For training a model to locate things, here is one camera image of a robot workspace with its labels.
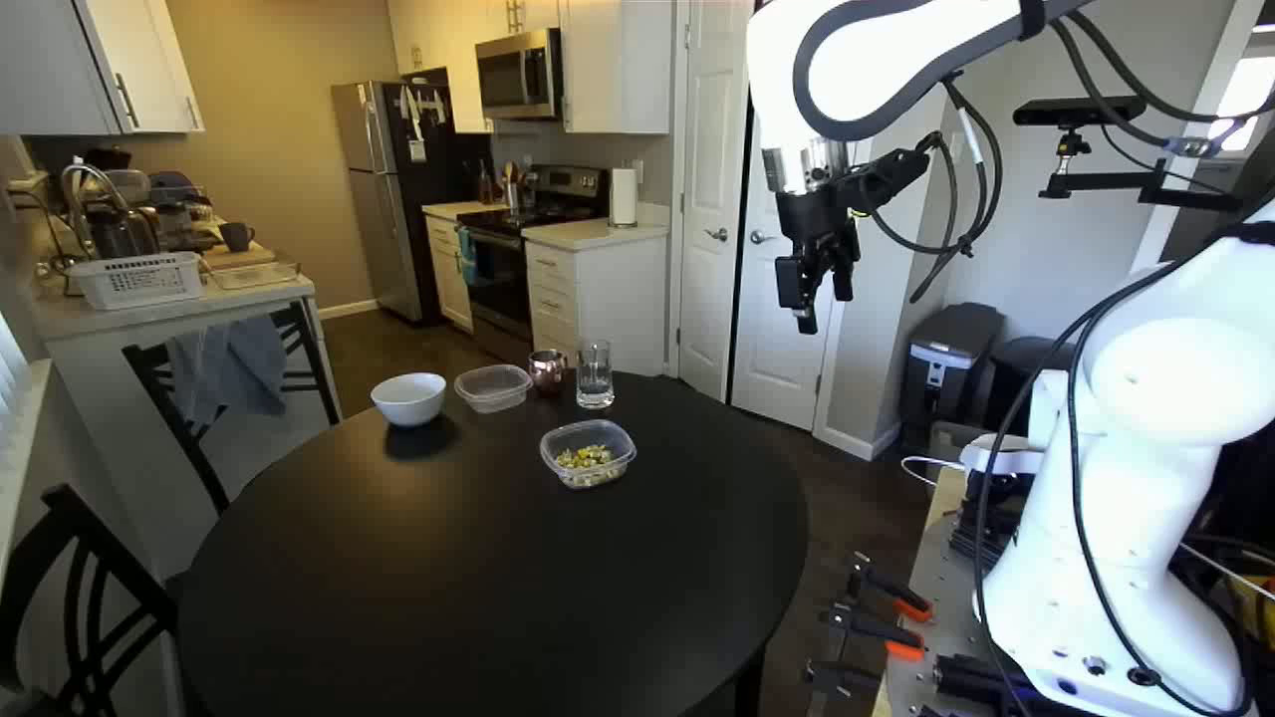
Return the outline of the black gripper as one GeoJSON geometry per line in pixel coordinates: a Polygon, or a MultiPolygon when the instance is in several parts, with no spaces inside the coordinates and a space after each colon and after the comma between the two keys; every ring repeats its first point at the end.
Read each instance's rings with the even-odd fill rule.
{"type": "Polygon", "coordinates": [[[874,162],[831,170],[803,195],[775,195],[782,232],[793,243],[793,251],[775,260],[775,297],[801,301],[793,311],[801,335],[815,335],[814,297],[819,279],[831,279],[836,301],[852,301],[852,266],[860,260],[852,213],[874,216],[923,170],[928,154],[919,147],[895,147],[874,162]]]}

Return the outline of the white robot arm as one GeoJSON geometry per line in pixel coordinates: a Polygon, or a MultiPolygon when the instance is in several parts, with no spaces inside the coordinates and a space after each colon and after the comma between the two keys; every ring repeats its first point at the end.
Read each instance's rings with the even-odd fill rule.
{"type": "MultiPolygon", "coordinates": [[[[814,328],[852,291],[858,220],[902,189],[839,153],[928,86],[1086,0],[770,0],[745,37],[770,193],[789,251],[775,301],[814,328]]],[[[1248,717],[1238,643],[1171,559],[1218,454],[1275,420],[1275,243],[1261,223],[1159,263],[1065,331],[1060,428],[1014,534],[977,583],[997,648],[1053,702],[1107,717],[1248,717]]]]}

